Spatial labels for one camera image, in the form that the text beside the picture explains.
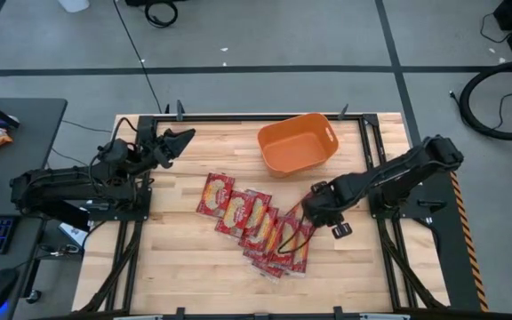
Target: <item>wooden tabletop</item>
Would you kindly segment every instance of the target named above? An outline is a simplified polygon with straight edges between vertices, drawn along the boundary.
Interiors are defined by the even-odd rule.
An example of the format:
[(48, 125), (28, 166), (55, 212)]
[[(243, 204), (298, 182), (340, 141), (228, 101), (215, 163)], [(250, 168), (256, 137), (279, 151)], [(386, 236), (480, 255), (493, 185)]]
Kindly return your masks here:
[[(137, 115), (126, 117), (137, 123)], [(379, 120), (388, 159), (408, 150), (401, 115), (380, 113)], [(214, 231), (216, 220), (195, 213), (209, 172), (236, 178), (237, 190), (253, 188), (273, 195), (272, 205), (283, 213), (313, 183), (366, 170), (358, 125), (343, 121), (332, 122), (340, 146), (326, 164), (285, 179), (271, 178), (256, 140), (266, 124), (160, 124), (159, 133), (166, 128), (176, 132), (195, 128), (196, 136), (173, 168), (160, 167), (151, 174), (154, 191), (150, 219), (141, 236), (132, 314), (174, 314), (177, 307), (185, 307), (188, 314), (324, 313), (332, 312), (333, 306), (342, 306), (345, 312), (392, 310), (378, 229), (365, 200), (345, 212), (354, 230), (351, 236), (335, 240), (330, 229), (318, 229), (310, 242), (306, 277), (285, 276), (278, 284), (251, 270), (241, 248)], [(125, 124), (118, 135), (134, 140)], [(431, 232), (411, 220), (403, 220), (402, 225), (412, 269), (438, 300), (448, 304)], [(73, 309), (86, 304), (109, 273), (117, 231), (118, 222), (108, 222), (88, 240)], [(120, 279), (118, 307), (125, 275)], [(405, 305), (399, 271), (396, 279)]]

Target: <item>gray floor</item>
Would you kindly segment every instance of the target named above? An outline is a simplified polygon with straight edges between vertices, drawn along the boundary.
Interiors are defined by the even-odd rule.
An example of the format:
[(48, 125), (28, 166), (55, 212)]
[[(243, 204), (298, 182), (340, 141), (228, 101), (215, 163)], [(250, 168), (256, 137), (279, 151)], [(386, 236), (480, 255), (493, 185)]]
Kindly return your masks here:
[[(499, 2), (384, 0), (400, 63), (512, 60), (506, 44), (490, 43), (478, 32), (483, 15)], [(112, 3), (91, 3), (89, 10), (67, 14), (56, 1), (8, 0), (0, 14), (0, 69), (138, 67)], [(178, 6), (175, 26), (159, 30), (120, 2), (148, 67), (390, 65), (374, 0), (190, 0)], [(485, 32), (503, 36), (494, 20)], [(460, 121), (448, 91), (460, 92), (472, 76), (404, 77), (420, 134), (449, 136), (466, 156), (460, 183), (487, 298), (491, 310), (512, 312), (512, 142), (486, 139)], [(153, 75), (151, 81), (162, 106), (181, 99), (187, 112), (338, 111), (346, 103), (356, 112), (403, 111), (392, 73)], [(499, 99), (509, 92), (512, 75), (483, 83), (472, 97), (476, 114), (496, 124)], [(111, 128), (116, 113), (156, 112), (141, 75), (0, 76), (0, 97), (65, 98), (66, 119), (98, 128)], [(512, 130), (512, 98), (506, 103), (505, 127)], [(107, 137), (64, 124), (54, 147), (87, 162)], [(72, 164), (50, 159), (51, 167)], [(78, 268), (75, 262), (45, 262), (36, 282), (44, 298), (21, 304), (16, 318), (66, 313)]]

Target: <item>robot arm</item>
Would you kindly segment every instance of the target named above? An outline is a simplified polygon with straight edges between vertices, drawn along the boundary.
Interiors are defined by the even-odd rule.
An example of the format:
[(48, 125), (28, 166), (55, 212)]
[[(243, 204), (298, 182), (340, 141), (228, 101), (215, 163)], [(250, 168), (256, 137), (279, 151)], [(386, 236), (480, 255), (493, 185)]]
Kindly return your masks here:
[(333, 235), (347, 236), (351, 229), (347, 223), (341, 224), (342, 212), (369, 193), (379, 195), (379, 205), (397, 207), (419, 183), (436, 172), (458, 169), (462, 161), (463, 155), (450, 139), (439, 135), (426, 138), (419, 146), (372, 170), (313, 185), (312, 196), (302, 202), (303, 212), (316, 228), (337, 225)]
[[(151, 194), (148, 181), (142, 181), (144, 174), (159, 164), (170, 168), (194, 135), (195, 129), (167, 129), (157, 137), (156, 128), (151, 128), (138, 145), (112, 140), (98, 148), (88, 167), (32, 170), (11, 180), (11, 200), (23, 214), (41, 212), (84, 231), (88, 220), (144, 220)], [(81, 211), (69, 200), (92, 200), (92, 209)]]

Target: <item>orange striped tape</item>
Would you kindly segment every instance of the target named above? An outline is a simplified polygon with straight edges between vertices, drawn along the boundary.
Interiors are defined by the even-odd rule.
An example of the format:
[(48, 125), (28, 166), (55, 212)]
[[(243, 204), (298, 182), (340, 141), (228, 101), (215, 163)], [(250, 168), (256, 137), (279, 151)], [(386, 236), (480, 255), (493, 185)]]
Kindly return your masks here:
[(489, 311), (489, 307), (487, 306), (487, 299), (485, 298), (484, 283), (481, 280), (479, 265), (477, 264), (476, 247), (473, 244), (473, 240), (471, 238), (471, 231), (469, 231), (469, 223), (468, 216), (466, 214), (466, 208), (463, 205), (463, 199), (461, 198), (461, 188), (458, 182), (458, 175), (455, 172), (451, 172), (450, 176), (452, 177), (453, 193), (455, 194), (456, 202), (458, 204), (458, 212), (460, 213), (461, 229), (463, 230), (463, 234), (466, 240), (466, 246), (468, 248), (469, 262), (471, 263), (471, 271), (476, 282), (477, 298), (479, 298), (481, 310), (483, 312), (487, 312)]

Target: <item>orange basket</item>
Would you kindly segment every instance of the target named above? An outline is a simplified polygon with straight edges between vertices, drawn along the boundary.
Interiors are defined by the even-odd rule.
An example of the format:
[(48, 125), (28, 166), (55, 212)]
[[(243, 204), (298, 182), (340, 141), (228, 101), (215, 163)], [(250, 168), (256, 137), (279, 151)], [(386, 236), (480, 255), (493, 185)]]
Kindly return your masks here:
[(258, 132), (264, 162), (273, 177), (282, 178), (327, 161), (339, 141), (324, 115), (296, 116)]

